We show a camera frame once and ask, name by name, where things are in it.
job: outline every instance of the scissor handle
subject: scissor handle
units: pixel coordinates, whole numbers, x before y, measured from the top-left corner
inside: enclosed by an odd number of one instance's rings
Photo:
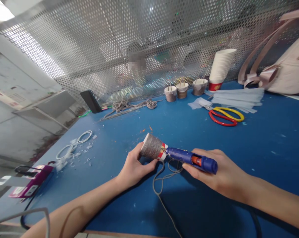
[[[243,114],[242,114],[241,112],[238,112],[238,111],[234,110],[234,109],[227,108],[227,107],[215,107],[214,110],[215,110],[215,111],[218,111],[218,112],[221,112],[222,114],[224,114],[224,115],[227,116],[228,118],[234,119],[234,120],[236,120],[237,122],[241,122],[241,121],[244,120],[244,116],[243,116]],[[240,117],[240,119],[237,119],[237,118],[231,116],[230,114],[226,113],[226,112],[223,111],[223,110],[230,111],[230,112],[233,112],[233,113],[237,114],[237,115]]]
[[[213,114],[214,114],[215,116],[220,117],[220,118],[223,118],[223,119],[225,119],[225,120],[227,120],[227,121],[231,121],[232,124],[231,124],[231,123],[224,123],[224,122],[218,121],[218,120],[213,116]],[[222,125],[222,126],[236,126],[236,125],[238,124],[237,121],[236,121],[235,119],[232,119],[232,118],[229,118],[229,117],[227,117],[227,116],[223,116],[223,115],[221,115],[221,114],[218,114],[218,113],[216,113],[214,110],[210,110],[210,111],[209,111],[209,116],[210,116],[210,118],[211,118],[215,123],[218,123],[219,125]]]

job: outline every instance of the red paper cup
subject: red paper cup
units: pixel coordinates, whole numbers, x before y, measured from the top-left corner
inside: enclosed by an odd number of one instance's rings
[[[223,82],[221,82],[221,83],[211,83],[211,82],[209,82],[209,91],[210,92],[215,92],[215,91],[219,90],[221,88],[222,84],[223,84]]]

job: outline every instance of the bag strap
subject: bag strap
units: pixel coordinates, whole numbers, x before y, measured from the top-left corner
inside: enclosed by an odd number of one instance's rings
[[[263,70],[263,72],[260,74],[260,76],[257,76],[257,69],[259,67],[259,64],[261,63],[261,61],[263,60],[263,58],[265,57],[265,55],[267,54],[267,52],[270,50],[270,48],[272,47],[272,45],[277,41],[277,39],[279,38],[279,36],[283,33],[283,31],[289,27],[296,18],[299,18],[299,10],[293,11],[293,12],[289,12],[286,13],[284,15],[282,15],[282,17],[280,18],[280,21],[282,20],[286,20],[286,22],[284,24],[282,24],[279,28],[277,28],[275,31],[273,31],[268,37],[266,37],[252,52],[251,54],[248,56],[248,58],[245,60],[245,62],[243,63],[239,75],[238,75],[238,83],[239,84],[243,84],[244,87],[246,87],[246,85],[248,85],[249,83],[259,83],[260,87],[264,87],[264,88],[268,88],[272,83],[273,83],[273,79],[275,78],[279,66],[278,65],[273,65],[270,66],[269,68],[266,68]],[[260,47],[269,39],[269,41],[266,43],[266,45],[263,47],[262,51],[260,52],[259,56],[257,57],[257,59],[255,60],[250,73],[247,74],[245,76],[245,72],[246,69],[250,63],[250,61],[252,60],[252,58],[254,57],[254,55],[256,54],[256,52],[260,49]]]

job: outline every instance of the white bag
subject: white bag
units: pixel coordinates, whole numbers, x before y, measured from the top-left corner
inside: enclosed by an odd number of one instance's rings
[[[280,20],[287,20],[282,26],[275,30],[265,40],[263,40],[249,55],[244,64],[241,67],[238,76],[238,82],[244,84],[244,87],[249,83],[258,83],[259,87],[265,88],[265,90],[281,93],[281,94],[298,94],[299,93],[299,38],[297,41],[278,59],[278,61],[267,68],[265,68],[260,76],[257,76],[256,70],[269,51],[271,46],[276,42],[278,37],[283,31],[289,27],[293,21],[299,18],[299,10],[284,14]],[[262,49],[258,58],[255,60],[250,73],[245,75],[246,68],[255,55],[260,46],[270,40]]]

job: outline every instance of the black cable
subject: black cable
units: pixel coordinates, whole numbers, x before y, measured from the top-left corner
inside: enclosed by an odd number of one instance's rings
[[[31,197],[31,199],[30,199],[30,201],[28,202],[28,204],[26,205],[24,211],[26,211],[26,210],[28,209],[28,207],[30,206],[31,202],[34,200],[34,198],[35,198],[36,194],[38,193],[38,191],[40,190],[40,188],[41,188],[41,185],[40,185],[39,188],[34,192],[34,195]],[[27,226],[27,225],[25,224],[24,217],[25,217],[25,216],[21,216],[21,218],[20,218],[20,224],[21,224],[21,227],[23,227],[23,228],[26,229],[26,230],[29,230],[30,227]]]
[[[29,205],[31,204],[31,202],[33,201],[33,199],[35,198],[35,195],[37,194],[38,191],[39,191],[39,188],[35,191],[34,195],[31,197],[31,199],[30,199],[30,201],[28,202],[27,206],[25,207],[24,211],[27,210],[27,208],[29,207]],[[28,229],[30,228],[29,226],[27,226],[27,225],[25,224],[24,216],[21,216],[21,218],[20,218],[20,224],[21,224],[21,226],[22,226],[24,229],[26,229],[26,230],[28,230]]]
[[[250,207],[249,208],[249,212],[250,212],[250,215],[252,217],[252,220],[253,220],[253,223],[254,223],[254,226],[255,226],[256,238],[262,238],[261,226],[260,226],[258,217],[257,217],[257,215],[254,212],[254,208]]]
[[[45,170],[42,170],[42,169],[37,169],[37,168],[30,167],[30,166],[27,166],[27,165],[21,165],[21,166],[18,166],[14,169],[14,171],[16,173],[22,174],[24,176],[29,176],[29,177],[34,177],[37,174],[37,172],[23,171],[23,170],[21,170],[21,168],[45,171]]]

